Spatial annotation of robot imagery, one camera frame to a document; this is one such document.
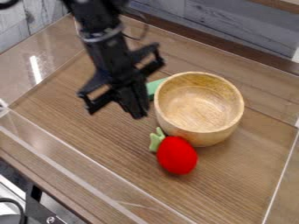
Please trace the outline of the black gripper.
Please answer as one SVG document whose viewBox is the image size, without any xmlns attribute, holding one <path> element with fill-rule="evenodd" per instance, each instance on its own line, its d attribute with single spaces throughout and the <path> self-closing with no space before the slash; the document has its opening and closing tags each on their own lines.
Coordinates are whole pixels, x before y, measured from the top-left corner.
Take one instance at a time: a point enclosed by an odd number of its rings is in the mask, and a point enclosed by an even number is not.
<svg viewBox="0 0 299 224">
<path fill-rule="evenodd" d="M 146 116 L 149 100 L 146 77 L 164 66 L 158 44 L 130 51 L 121 31 L 113 34 L 80 34 L 96 72 L 77 92 L 93 115 L 110 102 L 134 118 Z"/>
</svg>

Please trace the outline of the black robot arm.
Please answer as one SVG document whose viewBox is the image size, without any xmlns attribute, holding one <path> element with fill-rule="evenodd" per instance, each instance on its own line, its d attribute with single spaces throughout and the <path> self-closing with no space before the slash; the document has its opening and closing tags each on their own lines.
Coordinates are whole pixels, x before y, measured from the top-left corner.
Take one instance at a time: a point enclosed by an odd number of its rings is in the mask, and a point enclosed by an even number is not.
<svg viewBox="0 0 299 224">
<path fill-rule="evenodd" d="M 77 92 L 94 114 L 110 102 L 134 118 L 146 116 L 146 77 L 164 66 L 156 42 L 130 50 L 120 14 L 128 0 L 61 0 L 78 23 L 78 38 L 96 68 Z"/>
</svg>

